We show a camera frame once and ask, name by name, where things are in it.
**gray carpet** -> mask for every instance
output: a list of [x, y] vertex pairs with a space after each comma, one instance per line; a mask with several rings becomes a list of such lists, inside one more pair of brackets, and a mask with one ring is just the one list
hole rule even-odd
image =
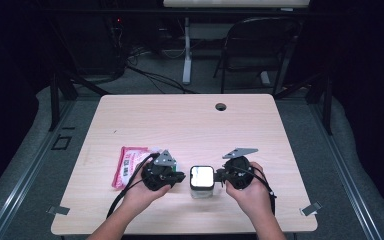
[[[143, 55], [137, 59], [136, 67], [155, 72], [181, 82], [183, 58], [168, 59], [163, 56]], [[216, 59], [199, 59], [193, 62], [192, 83], [188, 89], [199, 93], [218, 93], [220, 77], [213, 79]], [[255, 76], [240, 77], [247, 84], [258, 84]], [[229, 77], [229, 84], [234, 85], [234, 76]], [[157, 89], [145, 77], [126, 70], [125, 74], [117, 81], [100, 84], [103, 89], [115, 94], [158, 94], [181, 93], [172, 87], [156, 83]], [[50, 232], [53, 215], [46, 213], [51, 205], [59, 205], [71, 170], [80, 151], [90, 121], [98, 104], [97, 95], [83, 86], [76, 86], [81, 97], [76, 102], [62, 103], [65, 106], [65, 118], [50, 135], [47, 130], [50, 126], [49, 89], [38, 94], [40, 109], [31, 131], [14, 156], [13, 161], [0, 180], [0, 210], [10, 196], [12, 189], [26, 168], [30, 166], [41, 147], [43, 162], [38, 168], [34, 182], [29, 186], [29, 191], [18, 208], [2, 239], [59, 239]], [[227, 91], [227, 93], [262, 92], [257, 90]], [[322, 134], [322, 129], [317, 125], [319, 119], [311, 111], [298, 92], [290, 100], [277, 101], [277, 106], [285, 126], [286, 133], [297, 160], [304, 184], [311, 202], [319, 201], [323, 208], [317, 217], [318, 229], [311, 233], [298, 234], [298, 239], [367, 239], [360, 221], [355, 214], [353, 206], [344, 190], [343, 183], [338, 177], [333, 154]], [[370, 178], [365, 174], [359, 164], [355, 153], [352, 131], [343, 114], [340, 104], [334, 101], [332, 130], [334, 139], [340, 148], [341, 154], [352, 173], [353, 178], [366, 200], [373, 220], [384, 239], [384, 200], [381, 198]], [[66, 150], [52, 150], [52, 144], [57, 136], [70, 136], [71, 141]], [[234, 236], [200, 236], [201, 238], [219, 237], [220, 239], [255, 239], [253, 235]], [[293, 239], [292, 234], [287, 234], [288, 239]], [[84, 239], [85, 236], [70, 236], [68, 239]], [[175, 236], [172, 239], [194, 239], [194, 236]], [[126, 237], [126, 239], [141, 239], [140, 237]]]

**red and white package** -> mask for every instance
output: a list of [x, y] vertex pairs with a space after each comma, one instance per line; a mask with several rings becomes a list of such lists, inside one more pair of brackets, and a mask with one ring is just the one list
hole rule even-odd
[[154, 152], [157, 151], [147, 147], [122, 147], [117, 171], [114, 174], [111, 186], [117, 190], [124, 189], [135, 171], [136, 165]]

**table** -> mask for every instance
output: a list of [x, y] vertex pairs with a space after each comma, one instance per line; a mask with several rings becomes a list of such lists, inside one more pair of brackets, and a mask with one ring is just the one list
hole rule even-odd
[[[225, 104], [219, 111], [216, 104]], [[257, 148], [247, 155], [264, 168], [278, 196], [276, 217], [284, 232], [310, 232], [314, 215], [276, 104], [267, 94], [107, 95], [102, 97], [60, 206], [57, 235], [90, 234], [106, 218], [118, 195], [111, 187], [122, 146], [168, 149], [186, 173], [126, 229], [126, 234], [223, 234], [255, 232], [251, 222], [220, 183], [214, 196], [193, 199], [189, 170], [194, 165], [221, 168], [233, 149]]]
[[[280, 8], [292, 11], [293, 8], [307, 8], [310, 0], [164, 0], [164, 7], [171, 8]], [[185, 18], [185, 64], [183, 84], [191, 82], [192, 58], [190, 51], [190, 22]]]

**person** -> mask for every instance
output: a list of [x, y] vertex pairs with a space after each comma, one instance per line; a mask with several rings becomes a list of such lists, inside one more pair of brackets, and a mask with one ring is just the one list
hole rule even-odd
[[[263, 172], [263, 168], [256, 162], [251, 166]], [[142, 169], [138, 171], [133, 182], [141, 180]], [[259, 171], [256, 173], [264, 179]], [[93, 239], [117, 239], [120, 240], [127, 225], [151, 203], [164, 196], [170, 185], [165, 185], [157, 191], [149, 190], [143, 182], [136, 184], [127, 191], [120, 206], [89, 236]], [[259, 240], [286, 239], [279, 223], [271, 211], [270, 199], [266, 187], [256, 178], [243, 190], [235, 189], [229, 181], [226, 181], [226, 192], [236, 200], [242, 211], [249, 217], [257, 233]]]

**person's right arm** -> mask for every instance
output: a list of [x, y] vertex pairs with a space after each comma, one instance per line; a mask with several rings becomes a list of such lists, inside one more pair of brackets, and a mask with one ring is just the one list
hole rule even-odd
[[[263, 168], [257, 163], [251, 162], [251, 166], [263, 172]], [[255, 174], [263, 178], [258, 171]], [[235, 189], [229, 181], [226, 181], [226, 192], [238, 202], [239, 207], [249, 217], [260, 240], [286, 239], [271, 211], [268, 190], [258, 179], [254, 178], [251, 184], [242, 190]]]

